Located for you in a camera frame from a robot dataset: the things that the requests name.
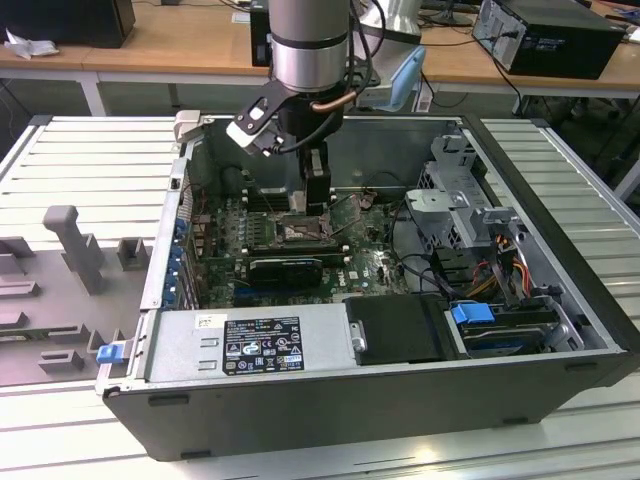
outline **desk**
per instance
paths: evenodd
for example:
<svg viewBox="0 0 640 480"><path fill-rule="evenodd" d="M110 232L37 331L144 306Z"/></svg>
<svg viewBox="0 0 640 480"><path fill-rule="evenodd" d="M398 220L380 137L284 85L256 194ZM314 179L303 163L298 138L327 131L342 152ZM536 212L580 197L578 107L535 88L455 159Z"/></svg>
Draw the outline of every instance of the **desk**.
<svg viewBox="0 0 640 480"><path fill-rule="evenodd" d="M601 15L611 13L593 3ZM461 43L471 36L450 28L431 28L422 35L425 44ZM427 47L423 69L434 90L470 93L513 93L498 73L489 54L477 43L457 47ZM636 98L640 93L640 46L618 46L598 80L575 78L509 76L522 95Z"/></svg>
<svg viewBox="0 0 640 480"><path fill-rule="evenodd" d="M261 85L267 69L251 65L249 26L232 23L225 7L136 4L136 26L120 49L61 48L31 61L0 51L0 77L74 80L93 115L105 115L100 82ZM594 3L605 14L609 7ZM469 35L448 28L424 32L423 43L459 43ZM424 72L436 91L511 94L489 55L476 44L428 47ZM640 47L620 45L599 80L511 77L523 95L635 98Z"/></svg>

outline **gray plastic block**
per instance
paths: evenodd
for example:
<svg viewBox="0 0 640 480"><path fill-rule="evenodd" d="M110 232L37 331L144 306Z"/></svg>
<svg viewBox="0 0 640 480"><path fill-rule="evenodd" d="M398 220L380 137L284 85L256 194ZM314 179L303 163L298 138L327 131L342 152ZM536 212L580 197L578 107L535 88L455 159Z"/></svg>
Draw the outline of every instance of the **gray plastic block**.
<svg viewBox="0 0 640 480"><path fill-rule="evenodd" d="M102 339L100 332L98 332L97 330L93 330L91 332L91 336L89 337L89 343L87 345L87 354L95 357L96 355L98 355L98 350L100 349L100 347L105 343L106 342Z"/></svg>
<svg viewBox="0 0 640 480"><path fill-rule="evenodd" d="M120 340L124 340L124 335L122 334L122 331L119 328L116 328L116 331L113 332L113 339L111 341L119 342Z"/></svg>
<svg viewBox="0 0 640 480"><path fill-rule="evenodd" d="M84 368L84 360L75 350L42 352L40 357L42 360L38 362L38 366L47 373L68 372Z"/></svg>
<svg viewBox="0 0 640 480"><path fill-rule="evenodd" d="M16 258L35 256L27 241L22 237L0 238L0 253L13 253Z"/></svg>
<svg viewBox="0 0 640 480"><path fill-rule="evenodd" d="M40 292L36 282L3 282L0 280L0 301L35 297Z"/></svg>
<svg viewBox="0 0 640 480"><path fill-rule="evenodd" d="M82 238L85 241L87 250L89 250L89 258L93 260L95 267L100 270L100 267L104 264L104 253L102 253L96 237L92 233L89 233L88 235L83 235ZM61 255L64 263L69 267L69 270L75 272L76 267L73 265L71 260L69 260L69 255L67 255L66 252L62 252Z"/></svg>
<svg viewBox="0 0 640 480"><path fill-rule="evenodd" d="M13 253L0 253L0 275L24 275L24 273Z"/></svg>
<svg viewBox="0 0 640 480"><path fill-rule="evenodd" d="M89 340L89 336L89 330L84 326L84 323L61 332L58 331L49 333L49 339L53 343L58 345L64 345L66 343L87 342Z"/></svg>
<svg viewBox="0 0 640 480"><path fill-rule="evenodd" d="M22 328L29 321L24 312L0 313L0 330L5 328Z"/></svg>
<svg viewBox="0 0 640 480"><path fill-rule="evenodd" d="M118 244L118 260L125 272L146 270L149 266L149 255L142 238L123 238Z"/></svg>
<svg viewBox="0 0 640 480"><path fill-rule="evenodd" d="M75 267L82 284L89 295L96 295L102 290L102 275L96 268L96 261L92 259L85 240L78 230L76 220L78 210L72 205L54 205L49 207L44 215L42 224L47 230L54 232L65 252L68 260Z"/></svg>

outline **black wire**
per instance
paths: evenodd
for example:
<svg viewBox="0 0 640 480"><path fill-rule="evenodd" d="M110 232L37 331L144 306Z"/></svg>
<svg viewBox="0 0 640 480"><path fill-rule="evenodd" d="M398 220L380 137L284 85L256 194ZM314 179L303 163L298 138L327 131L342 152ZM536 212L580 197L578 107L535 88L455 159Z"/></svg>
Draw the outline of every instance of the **black wire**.
<svg viewBox="0 0 640 480"><path fill-rule="evenodd" d="M500 32L500 35L498 36L498 38L493 40L493 42L491 43L491 59L493 60L493 64L496 66L496 70L498 70L498 73L500 74L500 76L504 79L505 82L509 84L509 86L513 89L513 91L516 92L516 95L518 95L518 110L516 110L515 115L516 117L521 117L522 116L522 95L520 94L520 90L518 90L516 86L513 83L511 83L511 80L507 78L507 76L502 71L502 66L498 63L498 61L496 60L496 57L493 55L493 51L496 48L498 39L500 39L503 36L505 36L505 34Z"/></svg>
<svg viewBox="0 0 640 480"><path fill-rule="evenodd" d="M375 177L377 177L378 175L388 175L391 178L393 178L396 182L398 182L402 187L404 187L405 189L409 190L409 187L407 186L406 183L404 183L400 177L398 177L398 175L396 175L395 173L393 173L391 170L378 170L377 172L372 173L371 175L369 175L363 182L362 182L362 186L364 188L369 186L369 182L371 182L371 180L373 180Z"/></svg>
<svg viewBox="0 0 640 480"><path fill-rule="evenodd" d="M13 101L18 104L18 106L24 111L24 113L28 117L33 117L33 114L29 110L27 110L27 107L25 107L22 104L22 102L20 100L18 100L18 98L13 94L13 92L9 88L9 84L5 83L4 79L0 79L0 86L3 87L3 90L9 94L9 96L13 99Z"/></svg>
<svg viewBox="0 0 640 480"><path fill-rule="evenodd" d="M424 74L423 71L420 71L420 75L422 76L422 80L424 80L424 83L427 84L427 88L431 91L431 103L433 103L437 107L440 107L440 108L455 108L455 107L461 105L462 102L464 102L467 99L467 97L469 96L469 93L467 92L456 103L454 103L452 105L442 105L441 103L436 102L436 93L433 90L433 87L431 86L431 83L429 83L429 79L427 78L427 76Z"/></svg>
<svg viewBox="0 0 640 480"><path fill-rule="evenodd" d="M395 246L393 245L393 243L394 243L393 242L393 232L395 230L396 223L398 222L398 215L400 214L400 210L402 210L402 207L407 207L407 211L409 212L409 217L411 218L411 221L414 223L414 225L418 229L418 232L420 232L420 234L423 237L425 236L424 232L420 228L420 225L418 225L418 223L416 222L416 219L413 218L413 214L411 213L411 209L408 208L406 200L403 200L402 203L400 203L400 205L398 206L398 208L396 210L396 213L393 216L393 220L391 221L391 226L390 226L390 229L389 229L389 250L391 251L391 256L394 258L394 260L396 260L398 263L400 263L404 267L404 269L406 271L408 271L409 273L413 273L415 276L417 276L418 278L424 280L425 282L429 282L431 285L443 289L444 291L446 291L449 295L451 295L454 298L456 298L456 297L457 298L461 298L461 299L466 298L463 293L458 292L457 290L455 290L442 277L436 275L435 273L434 273L434 278L429 278L429 277L423 275L422 273L418 272L416 269L408 266L406 263L403 262L403 259L409 257L408 255L405 255L402 258L400 258L398 256L398 252L396 252ZM410 254L410 256L415 256L415 255L422 256L422 254Z"/></svg>
<svg viewBox="0 0 640 480"><path fill-rule="evenodd" d="M135 0L131 3L146 3L147 5L151 5L152 7L174 7L174 6L178 6L178 7L229 7L229 8L233 8L234 10L237 10L239 12L244 12L244 13L249 13L249 10L243 7L240 7L238 5L233 5L231 3L227 3L225 0L219 0L220 3L219 4L209 4L209 5L201 5L198 3L180 3L178 5L161 5L158 3L153 3L153 2L149 2L147 0Z"/></svg>
<svg viewBox="0 0 640 480"><path fill-rule="evenodd" d="M327 129L327 127L331 124L331 122L333 122L333 120L336 118L337 114L338 112L331 112L329 116L325 118L324 122L322 122L320 126L315 129L315 131L310 133L307 137L303 138L299 142L296 142L293 145L289 145L287 147L282 145L276 145L271 149L271 151L275 154L283 154L283 153L291 153L291 152L295 152L296 150L299 150L300 148L304 147L308 143L314 141L316 138L320 137L324 133L324 131Z"/></svg>
<svg viewBox="0 0 640 480"><path fill-rule="evenodd" d="M491 38L481 38L480 40L491 40ZM473 40L467 40L466 42L460 43L421 43L420 45L424 45L425 47L459 47L461 45L468 45L477 41L478 40L474 38Z"/></svg>
<svg viewBox="0 0 640 480"><path fill-rule="evenodd" d="M382 35L380 36L380 40L378 40L378 44L376 45L376 48L374 48L373 51L371 52L371 58L373 58L380 51L380 48L382 47L382 42L384 42L384 37L387 33L387 19L384 17L384 10L382 9L380 2L378 0L371 0L371 3L373 3L378 9L378 13L380 13L380 22L382 23Z"/></svg>
<svg viewBox="0 0 640 480"><path fill-rule="evenodd" d="M639 102L640 102L640 95L638 95L636 100L633 102L633 105L631 105L631 108L629 109L627 114L622 118L622 120L620 120L620 122L618 123L617 128L613 132L611 132L611 135L609 135L609 138L607 138L607 140L602 144L602 147L600 147L600 151L593 158L593 163L594 164L600 159L600 157L602 156L604 151L607 149L607 147L613 141L613 139L618 135L618 133L620 133L620 129L625 124L625 122L629 119L629 117L633 114L633 111L638 106Z"/></svg>
<svg viewBox="0 0 640 480"><path fill-rule="evenodd" d="M351 1L349 3L350 8L351 8L351 16L353 19L353 22L355 24L357 24L359 26L359 30L360 30L360 37L363 43L363 46L365 48L365 53L369 52L369 47L366 44L366 41L364 39L364 34L362 33L362 25L360 24L360 19L358 18L358 15L355 11L355 6L353 4L353 1ZM349 22L349 32L352 32L353 30L353 25L351 22ZM373 75L373 63L371 62L371 58L370 58L371 52L369 52L369 68L367 69L367 76L365 78L365 80L363 81L363 85L368 85L369 81L371 81L371 76ZM354 46L353 46L353 42L349 42L349 76L347 78L347 85L346 85L346 89L345 89L345 93L347 93L350 89L351 89L351 85L353 84L353 77L354 77L354 73L355 73L355 52L354 52ZM336 116L338 115L337 111L331 112L327 118L324 120L324 122L322 122L320 124L320 126L318 128L316 128L311 134L309 134L307 137L303 138L302 140L294 143L293 145L289 145L289 146L283 146L283 145L275 145L272 147L271 151L275 154L284 154L284 153L291 153L291 152L295 152L297 150L299 150L300 148L304 147L305 145L311 143L312 141L314 141L315 139L319 138L324 131L329 127L329 125L331 124L331 122L333 122L336 119Z"/></svg>
<svg viewBox="0 0 640 480"><path fill-rule="evenodd" d="M364 79L362 83L356 89L356 95L360 95L364 92L364 89L369 86L369 82L371 81L371 77L373 76L373 59L371 58L371 50L369 50L369 44L367 43L367 39L364 36L364 29L362 28L362 23L360 22L360 17L358 17L358 12L356 11L356 7L351 1L349 3L351 9L351 15L353 16L353 21L358 29L358 36L360 37L360 43L362 43L362 49L364 50L365 59L367 61L367 73L365 73Z"/></svg>

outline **power supply label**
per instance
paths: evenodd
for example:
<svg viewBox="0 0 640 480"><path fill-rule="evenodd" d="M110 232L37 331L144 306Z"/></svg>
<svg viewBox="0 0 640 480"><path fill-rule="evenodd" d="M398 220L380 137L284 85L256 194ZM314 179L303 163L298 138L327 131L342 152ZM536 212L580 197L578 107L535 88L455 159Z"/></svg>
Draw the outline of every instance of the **power supply label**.
<svg viewBox="0 0 640 480"><path fill-rule="evenodd" d="M227 375L304 370L299 317L227 320L224 360Z"/></svg>

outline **cable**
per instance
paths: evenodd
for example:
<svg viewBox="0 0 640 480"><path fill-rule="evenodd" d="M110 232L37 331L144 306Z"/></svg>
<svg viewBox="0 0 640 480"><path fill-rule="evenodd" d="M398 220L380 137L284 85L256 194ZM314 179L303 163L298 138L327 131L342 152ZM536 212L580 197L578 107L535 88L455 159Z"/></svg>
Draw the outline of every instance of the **cable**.
<svg viewBox="0 0 640 480"><path fill-rule="evenodd" d="M435 272L433 273L433 277L434 278L429 278L424 276L422 273L418 272L417 270L415 270L414 268L408 266L406 263L404 263L402 261L402 259L398 256L398 252L396 252L395 246L393 245L393 232L395 230L396 227L396 223L398 221L398 215L400 214L400 210L402 210L403 206L407 206L407 202L405 200L403 200L400 205L398 206L396 213L393 216L393 220L391 221L391 226L389 229L389 250L391 251L391 256L397 261L399 262L406 271L408 271L409 273L413 273L415 276L417 276L418 278L429 282L431 285L441 288L442 290L444 290L445 292L447 292L450 296L452 296L453 298L462 298L462 299L466 299L466 296L462 293L462 292L458 292L456 289L454 289L451 285L449 285L442 277L440 277L438 274L436 274ZM411 221L415 224L416 228L418 229L418 232L424 237L424 232L422 231L422 229L420 228L420 225L418 225L418 223L416 222L416 219L413 218L413 214L411 213L411 209L408 208L407 206L407 211L409 212L409 217L411 218Z"/></svg>
<svg viewBox="0 0 640 480"><path fill-rule="evenodd" d="M380 40L378 40L378 44L376 45L376 48L374 48L373 51L371 52L371 58L373 58L380 51L380 48L382 47L382 42L384 42L384 37L387 33L387 19L384 17L384 10L382 9L380 2L378 0L371 0L371 3L373 3L378 9L378 13L380 13L380 22L382 23L382 35L380 36Z"/></svg>
<svg viewBox="0 0 640 480"><path fill-rule="evenodd" d="M495 38L495 40L491 40L491 59L493 60L493 64L496 66L496 70L498 70L498 73L503 78L503 80L509 84L509 86L513 89L514 92L516 92L516 95L518 96L518 110L516 110L515 116L516 117L522 117L523 116L523 112L522 112L522 95L520 94L520 90L518 90L516 88L516 86L513 83L511 83L511 80L509 80L507 78L505 73L502 71L502 66L498 63L498 61L496 60L496 57L494 55L494 50L496 48L498 40L500 38L503 38L503 37L514 38L514 35L517 37L518 36L518 32L504 32L503 33L502 32L502 27L500 27L500 35L498 35L498 37Z"/></svg>
<svg viewBox="0 0 640 480"><path fill-rule="evenodd" d="M324 131L327 129L327 127L331 124L331 122L333 122L333 120L336 118L337 114L338 112L331 112L329 116L325 118L324 122L322 122L320 126L315 129L315 131L310 133L307 137L303 138L299 142L296 142L293 145L289 145L288 147L285 147L283 145L275 145L274 147L271 148L271 151L275 154L282 155L284 153L291 153L291 152L295 152L296 150L299 150L300 148L304 147L306 144L311 143L316 138L320 137L324 133Z"/></svg>
<svg viewBox="0 0 640 480"><path fill-rule="evenodd" d="M409 187L400 179L400 177L398 177L398 175L393 173L391 170L378 170L377 172L372 173L362 182L362 188L367 188L369 186L369 182L371 182L371 180L376 178L378 175L388 175L391 178L393 178L396 182L398 182L400 186L409 190Z"/></svg>
<svg viewBox="0 0 640 480"><path fill-rule="evenodd" d="M457 101L453 105L442 105L441 103L436 102L436 92L433 90L433 87L431 86L431 83L429 83L429 79L427 78L427 76L424 74L424 72L422 70L420 71L420 75L422 75L422 80L424 80L424 83L427 84L427 88L429 88L429 90L431 91L431 103L433 103L437 107L440 107L440 108L455 108L455 107L461 105L462 102L464 102L467 99L467 97L469 96L469 93L467 92L462 96L462 98L459 101Z"/></svg>
<svg viewBox="0 0 640 480"><path fill-rule="evenodd" d="M360 22L360 18L356 12L356 7L353 2L350 3L351 6L351 14L353 15L353 20L358 29L358 36L360 37L360 43L362 44L362 49L364 50L365 59L367 61L367 73L362 80L362 83L356 88L356 95L360 95L364 92L365 88L369 86L369 82L371 81L371 77L373 76L373 58L371 57L371 50L369 49L369 44L367 43L367 39L364 36L364 29L362 28L362 23Z"/></svg>
<svg viewBox="0 0 640 480"><path fill-rule="evenodd" d="M364 48L365 51L365 55L367 57L367 73L365 74L365 78L362 81L362 84L360 86L358 86L358 88L356 89L356 96L360 95L364 89L367 87L367 85L369 85L369 82L371 81L371 77L373 75L373 61L371 59L371 51L369 50L369 45L366 42L366 39L364 37L364 31L362 29L362 24L360 23L360 19L358 18L358 15L355 11L355 5L353 3L353 1L351 1L349 3L350 6L350 10L351 10L351 16L353 17L353 21L355 23L355 25L358 28L358 34L360 36L360 41L362 42L362 46ZM353 52L352 47L349 47L349 51L350 53ZM347 87L350 89L351 88L351 83L353 82L353 71L355 68L355 61L353 59L353 56L350 59L350 68L349 68L349 79L347 80ZM303 138L302 140L294 143L293 145L289 145L289 146L283 146L283 145L274 145L271 148L271 152L275 153L275 154L285 154L285 153L291 153L291 152L295 152L296 150L299 150L300 148L302 148L303 146L311 143L312 141L316 140L317 138L319 138L320 136L322 136L322 134L324 133L324 131L327 129L327 127L331 124L331 122L333 122L336 119L337 116L337 112L333 111L329 114L329 116L324 120L324 122L322 122L320 124L320 126L318 128L315 129L315 131L313 131L311 134L309 134L306 138Z"/></svg>
<svg viewBox="0 0 640 480"><path fill-rule="evenodd" d="M135 0L131 3L146 3L147 5L151 5L152 7L167 7L167 6L178 6L178 7L229 7L229 8L233 8L234 10L237 10L239 12L244 12L244 13L249 13L249 10L243 7L240 7L238 5L233 5L230 2L227 2L226 0L219 0L220 3L212 3L209 5L206 4L199 4L199 3L180 3L178 5L162 5L162 4L158 4L158 3L153 3L150 2L148 0Z"/></svg>
<svg viewBox="0 0 640 480"><path fill-rule="evenodd" d="M611 141L618 135L618 133L620 133L620 129L625 124L625 122L629 119L629 117L631 116L631 114L635 110L636 106L638 105L638 102L640 102L640 95L638 95L636 100L633 102L633 104L631 105L631 108L629 109L627 114L624 117L622 117L622 120L620 120L620 122L618 123L618 127L613 132L611 132L611 135L609 135L609 138L607 138L607 140L602 144L602 147L600 147L600 151L593 158L593 164L594 165L598 162L598 160L600 159L600 157L602 156L604 151L607 149L607 147L611 143Z"/></svg>
<svg viewBox="0 0 640 480"><path fill-rule="evenodd" d="M469 45L470 43L476 43L481 40L491 40L491 38L481 38L480 40L476 40L474 38L473 40L467 40L466 42L460 43L421 43L420 45L425 47L460 47L462 45Z"/></svg>

